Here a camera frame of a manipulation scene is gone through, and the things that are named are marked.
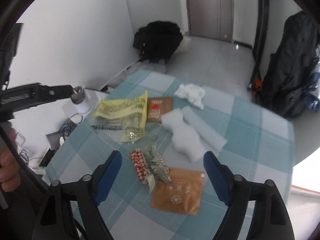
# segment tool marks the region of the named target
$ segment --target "black bag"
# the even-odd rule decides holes
[[[271,55],[263,80],[262,106],[285,118],[302,113],[303,87],[316,65],[317,44],[318,30],[304,12],[287,19],[282,41]]]
[[[156,21],[140,28],[134,36],[133,47],[140,51],[140,59],[169,60],[183,36],[176,23]]]

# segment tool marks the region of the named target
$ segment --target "human hand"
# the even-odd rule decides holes
[[[16,132],[11,129],[9,132],[10,141],[16,147]],[[20,185],[20,175],[18,174],[19,164],[8,148],[0,152],[0,183],[4,192],[14,191]]]

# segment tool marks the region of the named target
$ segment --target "blue gripper pad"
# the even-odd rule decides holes
[[[233,200],[233,173],[211,151],[204,154],[203,165],[219,200],[230,206]]]
[[[92,174],[91,194],[97,206],[107,199],[113,182],[121,168],[122,157],[113,151],[104,164],[99,165]]]

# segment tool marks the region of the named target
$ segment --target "white foam block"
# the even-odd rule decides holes
[[[218,152],[222,150],[227,140],[221,136],[215,129],[207,125],[199,116],[192,111],[190,106],[186,106],[182,110],[184,120],[190,124],[198,134],[213,146]]]
[[[172,132],[172,145],[175,151],[188,156],[189,160],[196,162],[205,154],[206,150],[200,143],[200,136],[196,130],[183,121],[180,109],[161,116],[163,127]]]

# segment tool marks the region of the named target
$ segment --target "table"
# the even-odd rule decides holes
[[[108,99],[135,98],[148,91],[149,97],[172,96],[182,79],[149,71],[138,71],[128,77]],[[228,140],[218,154],[219,161],[229,166],[234,174],[247,180],[264,182],[273,179],[286,202],[290,189],[294,135],[293,126],[287,120],[255,104],[219,90],[204,86],[204,110],[193,111],[210,127]],[[184,99],[174,97],[173,107],[189,105]],[[91,174],[105,162],[116,149],[122,154],[122,167],[106,201],[99,210],[115,240],[211,240],[227,210],[220,202],[210,183],[204,183],[201,206],[196,216],[163,212],[149,206],[151,195],[146,186],[137,180],[128,154],[133,148],[149,142],[144,138],[137,145],[117,143],[105,133],[95,133],[90,126],[91,115],[75,129],[47,167],[50,180],[62,183],[76,181],[84,174]],[[169,167],[204,170],[202,160],[190,163],[176,153],[171,144],[172,134],[159,128],[156,131],[159,154]],[[249,203],[239,239],[245,239],[253,214]],[[79,209],[72,203],[74,216],[81,222]]]

